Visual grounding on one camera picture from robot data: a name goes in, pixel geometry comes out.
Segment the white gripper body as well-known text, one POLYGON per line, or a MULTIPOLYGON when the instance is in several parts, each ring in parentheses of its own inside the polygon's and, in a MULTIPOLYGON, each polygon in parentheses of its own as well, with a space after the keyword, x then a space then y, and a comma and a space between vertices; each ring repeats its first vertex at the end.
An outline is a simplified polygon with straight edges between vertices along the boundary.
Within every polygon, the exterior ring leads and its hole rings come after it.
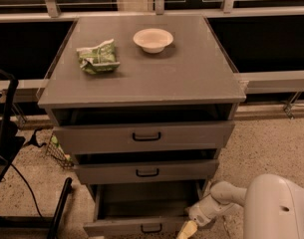
POLYGON ((229 215, 243 206, 243 193, 209 193, 188 208, 188 217, 204 227, 218 216, 229 215))

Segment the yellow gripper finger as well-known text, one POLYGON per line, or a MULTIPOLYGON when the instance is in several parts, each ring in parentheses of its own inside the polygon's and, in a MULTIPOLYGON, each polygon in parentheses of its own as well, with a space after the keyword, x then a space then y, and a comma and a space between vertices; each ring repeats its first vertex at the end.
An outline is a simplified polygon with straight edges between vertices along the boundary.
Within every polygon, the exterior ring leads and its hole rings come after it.
POLYGON ((189 239, 197 231, 197 224, 193 220, 185 221, 176 239, 189 239))

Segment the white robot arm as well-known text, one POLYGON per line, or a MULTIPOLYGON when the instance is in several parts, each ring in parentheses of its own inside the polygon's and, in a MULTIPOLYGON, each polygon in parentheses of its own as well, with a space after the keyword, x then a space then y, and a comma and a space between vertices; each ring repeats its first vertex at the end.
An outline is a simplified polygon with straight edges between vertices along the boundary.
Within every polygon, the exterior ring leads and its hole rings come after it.
POLYGON ((255 177, 241 188, 226 181, 188 208, 177 239, 189 239, 198 228, 241 206, 243 239, 304 239, 304 188, 274 174, 255 177))

